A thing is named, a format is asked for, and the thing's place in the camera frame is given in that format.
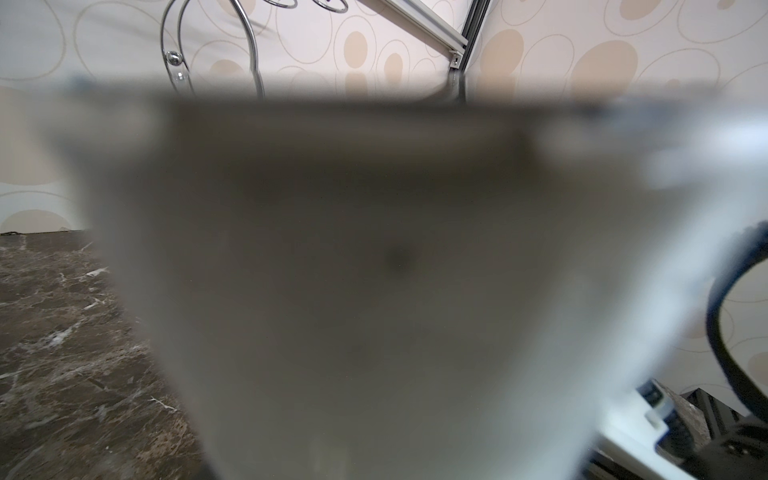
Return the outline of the white thermos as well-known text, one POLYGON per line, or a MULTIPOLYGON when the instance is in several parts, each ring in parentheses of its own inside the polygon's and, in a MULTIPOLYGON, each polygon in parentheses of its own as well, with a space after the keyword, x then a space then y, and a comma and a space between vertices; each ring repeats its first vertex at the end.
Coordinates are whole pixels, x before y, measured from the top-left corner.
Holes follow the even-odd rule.
POLYGON ((35 95, 221 479, 569 479, 767 203, 767 107, 35 95))

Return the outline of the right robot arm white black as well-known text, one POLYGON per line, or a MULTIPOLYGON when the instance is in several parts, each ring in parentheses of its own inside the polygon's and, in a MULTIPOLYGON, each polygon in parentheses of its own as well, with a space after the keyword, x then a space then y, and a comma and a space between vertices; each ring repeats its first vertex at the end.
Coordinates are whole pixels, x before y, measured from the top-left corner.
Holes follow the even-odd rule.
POLYGON ((747 415, 683 462, 681 468, 694 479, 767 477, 767 391, 726 343, 721 322, 731 291, 742 277, 766 262, 767 223, 763 221, 737 235, 736 250, 714 277, 708 294, 706 338, 728 386, 747 415))

